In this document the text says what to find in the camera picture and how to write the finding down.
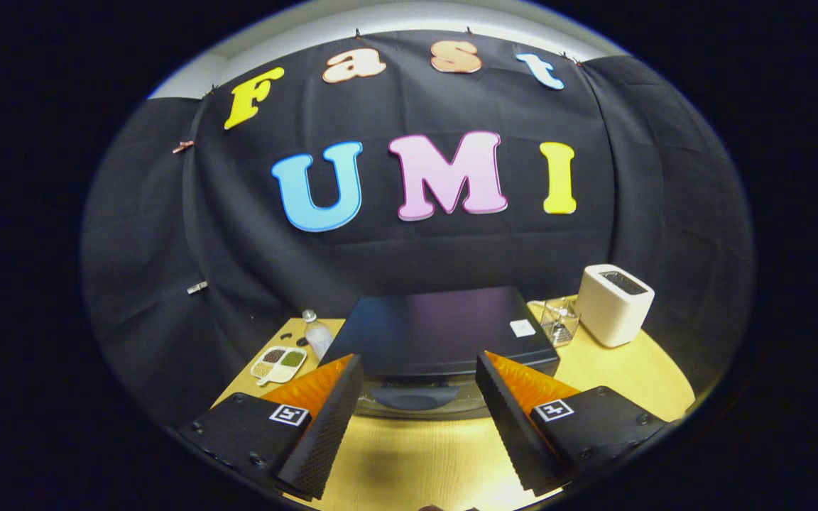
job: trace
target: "black fabric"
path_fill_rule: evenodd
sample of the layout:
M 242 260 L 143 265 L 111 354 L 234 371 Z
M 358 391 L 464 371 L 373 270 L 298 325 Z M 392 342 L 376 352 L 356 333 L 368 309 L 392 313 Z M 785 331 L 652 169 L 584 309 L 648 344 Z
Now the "black fabric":
M 704 392 L 728 368 L 753 303 L 749 208 L 711 126 L 628 56 L 582 63 L 614 158 L 610 263 L 655 291 L 643 329 Z
M 483 68 L 445 74 L 432 43 L 469 40 Z M 339 84 L 327 59 L 377 49 L 387 68 Z M 539 84 L 519 53 L 554 65 Z M 230 130 L 231 90 L 274 67 L 258 114 Z M 462 207 L 403 222 L 391 140 L 426 135 L 448 161 L 473 130 L 499 133 L 507 210 Z M 182 140 L 195 145 L 178 155 Z M 309 154 L 312 199 L 338 197 L 329 145 L 359 141 L 361 209 L 306 233 L 283 213 L 276 162 Z M 573 214 L 546 214 L 539 143 L 575 151 Z M 460 204 L 467 196 L 463 191 Z M 656 291 L 646 330 L 697 392 L 723 371 L 746 323 L 753 256 L 736 171 L 698 113 L 629 57 L 584 62 L 493 38 L 413 31 L 344 39 L 287 55 L 204 99 L 147 101 L 91 188 L 84 286 L 104 355 L 155 419 L 178 427 L 211 405 L 286 318 L 345 317 L 361 295 L 515 285 L 526 299 L 574 294 L 585 265 L 610 262 Z M 201 281 L 195 295 L 185 289 Z
M 142 408 L 172 427 L 204 412 L 256 351 L 234 345 L 223 326 L 266 336 L 279 323 L 276 302 L 254 286 L 186 293 L 204 276 L 182 224 L 184 158 L 172 151 L 200 104 L 142 104 L 104 156 L 82 224 L 85 301 L 104 357 Z M 231 321 L 228 304 L 243 301 L 267 304 L 263 316 Z
M 473 42 L 484 67 L 471 75 L 436 71 L 430 48 L 444 39 Z M 339 84 L 322 81 L 331 56 L 357 48 L 377 49 L 386 71 Z M 516 60 L 520 52 L 551 62 L 565 89 L 539 84 Z M 231 88 L 277 65 L 285 75 L 272 84 L 257 115 L 224 130 Z M 195 250 L 202 251 L 208 276 L 239 265 L 287 304 L 315 308 L 322 317 L 345 317 L 361 295 L 508 284 L 527 298 L 574 293 L 582 266 L 607 258 L 614 214 L 607 136 L 582 73 L 559 55 L 457 33 L 368 35 L 269 62 L 205 101 L 210 104 L 190 157 L 196 162 L 192 186 L 202 236 Z M 496 154 L 507 210 L 468 214 L 457 207 L 445 214 L 435 206 L 426 220 L 399 220 L 402 172 L 389 142 L 423 133 L 449 161 L 460 138 L 473 130 L 502 138 Z M 288 156 L 311 155 L 312 199 L 329 206 L 337 200 L 337 183 L 321 154 L 351 140 L 364 147 L 357 158 L 360 211 L 340 229 L 296 229 L 283 214 L 270 168 Z M 542 210 L 548 180 L 538 146 L 545 141 L 577 150 L 572 181 L 581 200 L 575 214 Z

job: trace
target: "round table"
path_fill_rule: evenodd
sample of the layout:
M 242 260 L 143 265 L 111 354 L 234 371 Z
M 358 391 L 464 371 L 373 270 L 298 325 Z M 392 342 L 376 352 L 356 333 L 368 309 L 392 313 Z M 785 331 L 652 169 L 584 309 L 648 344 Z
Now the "round table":
M 541 316 L 536 305 L 535 317 Z M 322 319 L 337 334 L 343 319 Z M 233 392 L 260 397 L 279 386 L 256 384 L 250 368 L 269 346 L 295 346 L 304 336 L 301 318 L 287 321 L 244 366 L 217 403 Z M 292 336 L 282 339 L 284 334 Z M 315 369 L 308 356 L 299 375 Z M 580 326 L 571 343 L 557 349 L 561 357 L 555 378 L 581 391 L 610 386 L 656 417 L 672 421 L 694 402 L 690 384 L 671 357 L 643 331 L 633 342 L 606 348 Z M 354 415 L 337 452 L 324 498 L 296 502 L 321 511 L 418 511 L 437 505 L 446 511 L 506 511 L 551 497 L 536 498 L 523 490 L 490 417 L 437 421 Z

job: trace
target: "clip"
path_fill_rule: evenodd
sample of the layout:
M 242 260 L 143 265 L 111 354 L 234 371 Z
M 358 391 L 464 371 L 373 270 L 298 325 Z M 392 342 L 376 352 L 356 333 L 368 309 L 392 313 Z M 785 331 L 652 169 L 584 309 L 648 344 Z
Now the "clip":
M 185 151 L 185 149 L 191 148 L 191 146 L 194 144 L 195 144 L 194 140 L 189 140 L 188 142 L 179 142 L 178 148 L 173 149 L 173 155 L 177 155 L 182 151 Z
M 202 289 L 204 289 L 206 287 L 207 287 L 207 281 L 205 280 L 204 282 L 201 282 L 200 284 L 192 285 L 192 287 L 189 287 L 188 288 L 188 294 L 193 295 L 193 294 L 197 293 L 198 291 L 200 291 L 200 290 L 202 290 Z

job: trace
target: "letter m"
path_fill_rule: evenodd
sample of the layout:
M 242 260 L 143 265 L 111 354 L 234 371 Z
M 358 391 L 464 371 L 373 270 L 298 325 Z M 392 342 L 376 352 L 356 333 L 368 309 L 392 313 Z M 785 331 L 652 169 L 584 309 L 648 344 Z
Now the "letter m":
M 471 214 L 498 213 L 507 208 L 497 177 L 496 149 L 501 143 L 497 133 L 465 133 L 452 163 L 446 162 L 434 143 L 424 135 L 402 136 L 390 142 L 390 152 L 400 158 L 403 168 L 405 204 L 399 209 L 402 220 L 425 220 L 435 206 L 425 199 L 425 185 L 447 214 L 457 209 L 463 185 L 469 184 L 469 196 L 463 209 Z

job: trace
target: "white toaster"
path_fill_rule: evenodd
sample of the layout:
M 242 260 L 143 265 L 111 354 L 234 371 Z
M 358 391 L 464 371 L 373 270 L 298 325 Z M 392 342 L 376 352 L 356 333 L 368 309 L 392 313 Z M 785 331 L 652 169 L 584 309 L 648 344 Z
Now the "white toaster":
M 575 307 L 595 340 L 608 347 L 636 339 L 655 291 L 615 265 L 587 266 Z

